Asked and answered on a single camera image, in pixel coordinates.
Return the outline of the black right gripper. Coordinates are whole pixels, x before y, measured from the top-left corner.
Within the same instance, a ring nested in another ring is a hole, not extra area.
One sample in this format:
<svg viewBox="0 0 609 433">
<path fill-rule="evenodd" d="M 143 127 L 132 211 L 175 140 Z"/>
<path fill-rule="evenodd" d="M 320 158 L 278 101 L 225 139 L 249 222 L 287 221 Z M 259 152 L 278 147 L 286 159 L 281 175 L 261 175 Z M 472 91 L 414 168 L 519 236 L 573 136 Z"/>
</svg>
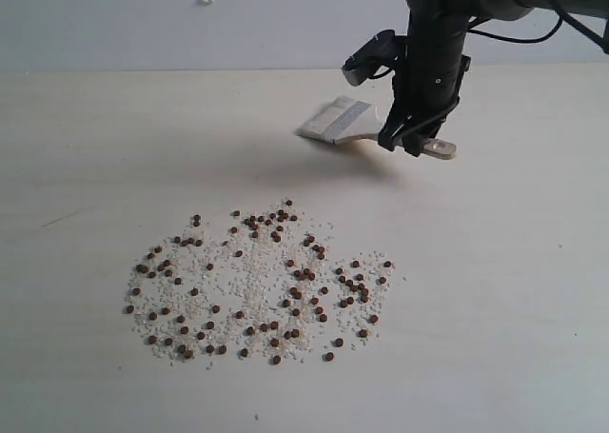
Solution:
<svg viewBox="0 0 609 433">
<path fill-rule="evenodd" d="M 466 18 L 409 20 L 405 59 L 394 77 L 398 112 L 387 115 L 378 133 L 382 148 L 394 151 L 403 145 L 406 153 L 419 157 L 426 141 L 436 138 L 445 117 L 423 119 L 453 101 L 467 25 Z"/>
</svg>

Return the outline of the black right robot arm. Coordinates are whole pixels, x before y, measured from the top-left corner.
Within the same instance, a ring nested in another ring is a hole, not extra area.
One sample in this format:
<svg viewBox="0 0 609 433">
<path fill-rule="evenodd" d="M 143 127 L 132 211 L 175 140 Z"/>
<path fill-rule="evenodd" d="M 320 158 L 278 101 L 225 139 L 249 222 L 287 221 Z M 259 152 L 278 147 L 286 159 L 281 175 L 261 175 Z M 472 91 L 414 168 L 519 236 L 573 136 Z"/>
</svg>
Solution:
<svg viewBox="0 0 609 433">
<path fill-rule="evenodd" d="M 463 53 L 475 21 L 515 21 L 534 9 L 553 11 L 559 19 L 608 49 L 607 33 L 598 34 L 577 20 L 578 15 L 608 18 L 608 0 L 406 0 L 407 33 L 386 32 L 379 43 L 379 60 L 395 73 L 394 102 L 378 135 L 388 150 L 397 145 L 411 155 L 422 152 L 448 114 L 459 103 L 462 78 L 470 60 Z"/>
</svg>

